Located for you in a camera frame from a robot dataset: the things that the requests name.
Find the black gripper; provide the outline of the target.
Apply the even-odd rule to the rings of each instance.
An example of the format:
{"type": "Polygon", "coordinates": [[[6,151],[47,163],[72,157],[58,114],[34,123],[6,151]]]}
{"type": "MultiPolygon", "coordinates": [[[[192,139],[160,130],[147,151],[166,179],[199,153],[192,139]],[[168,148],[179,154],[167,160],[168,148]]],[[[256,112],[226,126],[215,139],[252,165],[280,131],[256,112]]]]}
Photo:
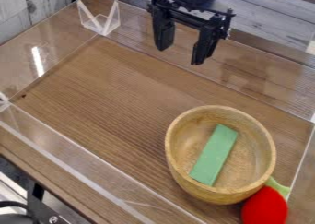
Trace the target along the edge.
{"type": "Polygon", "coordinates": [[[218,0],[151,0],[151,4],[155,6],[151,12],[154,40],[160,51],[172,45],[175,38],[175,23],[170,13],[180,23],[196,29],[211,18],[219,19],[219,28],[206,25],[199,31],[191,64],[202,65],[212,56],[219,39],[228,36],[231,20],[236,16],[232,8],[218,0]]]}

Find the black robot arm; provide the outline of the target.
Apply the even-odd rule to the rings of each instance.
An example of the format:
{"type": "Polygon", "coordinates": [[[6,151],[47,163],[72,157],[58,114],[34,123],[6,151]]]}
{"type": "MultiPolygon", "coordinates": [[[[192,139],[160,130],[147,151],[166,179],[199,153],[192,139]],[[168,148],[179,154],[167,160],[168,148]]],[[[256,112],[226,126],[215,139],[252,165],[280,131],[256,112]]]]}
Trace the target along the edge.
{"type": "Polygon", "coordinates": [[[175,41],[176,22],[199,31],[192,50],[192,65],[212,56],[220,40],[228,37],[236,16],[231,8],[215,8],[215,0],[150,0],[155,46],[164,51],[175,41]]]}

